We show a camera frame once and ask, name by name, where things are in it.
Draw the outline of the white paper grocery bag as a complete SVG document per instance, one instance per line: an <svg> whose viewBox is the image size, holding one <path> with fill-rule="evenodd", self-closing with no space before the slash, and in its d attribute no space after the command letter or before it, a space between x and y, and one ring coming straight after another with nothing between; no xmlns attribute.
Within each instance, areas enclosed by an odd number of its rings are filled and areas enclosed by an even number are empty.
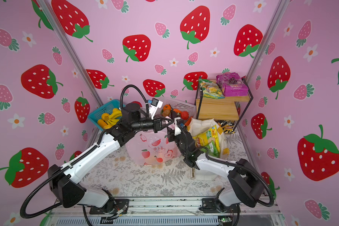
<svg viewBox="0 0 339 226"><path fill-rule="evenodd" d="M196 147L208 148L209 155L220 159L227 159L230 150L227 145L225 132L213 119L193 119L187 127L187 131L195 140Z"/></svg>

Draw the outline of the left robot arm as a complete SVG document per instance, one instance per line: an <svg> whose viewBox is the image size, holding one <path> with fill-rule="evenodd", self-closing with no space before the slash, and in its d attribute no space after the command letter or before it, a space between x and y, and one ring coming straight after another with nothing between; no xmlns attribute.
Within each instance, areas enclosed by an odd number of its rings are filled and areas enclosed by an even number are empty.
<svg viewBox="0 0 339 226"><path fill-rule="evenodd" d="M145 111L136 103L122 107L122 118L110 129L103 130L94 145L62 166L52 165L49 168L48 179L36 187L25 199L20 209L20 216L34 218L60 205L65 208L75 205L91 206L104 213L112 212L115 208L115 199L108 191L86 188L80 182L94 166L112 152L123 147L138 131L158 132L162 130L162 120L154 118L161 105L159 100L153 99L146 103ZM31 199L47 184L59 202L37 213L26 213Z"/></svg>

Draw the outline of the pink plastic grocery bag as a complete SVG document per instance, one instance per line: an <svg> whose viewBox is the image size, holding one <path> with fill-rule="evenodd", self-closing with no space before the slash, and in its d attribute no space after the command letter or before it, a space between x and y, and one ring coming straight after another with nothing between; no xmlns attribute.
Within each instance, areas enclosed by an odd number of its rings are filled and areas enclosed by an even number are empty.
<svg viewBox="0 0 339 226"><path fill-rule="evenodd" d="M129 157L138 165L158 165L181 156L175 142L169 142L168 131L140 131L125 145Z"/></svg>

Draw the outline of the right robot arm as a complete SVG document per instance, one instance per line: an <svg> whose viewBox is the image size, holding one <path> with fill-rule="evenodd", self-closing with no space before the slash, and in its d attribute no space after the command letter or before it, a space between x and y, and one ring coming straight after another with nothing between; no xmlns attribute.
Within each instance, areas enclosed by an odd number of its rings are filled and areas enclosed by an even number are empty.
<svg viewBox="0 0 339 226"><path fill-rule="evenodd" d="M210 156L206 146L196 147L195 140L186 130L182 119L169 120L167 126L169 141L175 142L184 162L191 168L204 170L227 178L230 188L222 188L214 198L215 209L218 212L227 212L232 205L240 203L254 208L257 204L272 207L275 202L273 193L267 182L245 159L238 162L229 162Z"/></svg>

